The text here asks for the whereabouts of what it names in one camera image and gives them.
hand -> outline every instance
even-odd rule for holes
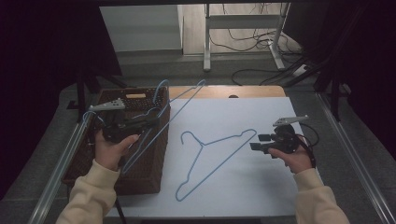
[[[268,149],[268,152],[282,159],[294,174],[312,168],[311,160],[309,160],[308,154],[302,146],[298,146],[297,150],[291,154],[284,153],[275,148]]]
[[[128,153],[128,147],[139,139],[137,134],[123,139],[120,143],[107,142],[103,137],[103,131],[95,136],[95,160],[97,163],[109,170],[117,171],[121,156]]]

sleeve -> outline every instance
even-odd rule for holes
[[[300,172],[294,179],[298,187],[297,223],[349,223],[343,210],[338,207],[332,189],[323,186],[315,169]]]
[[[116,201],[114,185],[119,176],[120,171],[108,170],[93,160],[87,175],[76,180],[70,202],[56,223],[103,223],[103,217]]]

person's right hand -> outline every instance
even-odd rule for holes
[[[309,160],[308,154],[302,146],[298,146],[297,150],[291,154],[284,153],[275,148],[268,149],[268,152],[282,159],[294,174],[312,168],[311,160]]]

white metal stand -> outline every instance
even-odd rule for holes
[[[274,41],[268,41],[278,70],[284,70],[285,65],[277,50],[277,43],[285,23],[290,3],[282,5],[279,15],[213,15],[210,16],[210,4],[205,11],[205,50],[204,71],[210,71],[210,36],[211,29],[276,29]]]

person's left hand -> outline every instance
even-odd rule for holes
[[[128,147],[139,139],[137,134],[124,138],[118,144],[107,142],[100,130],[95,136],[95,160],[109,170],[117,171],[121,156],[128,152]]]

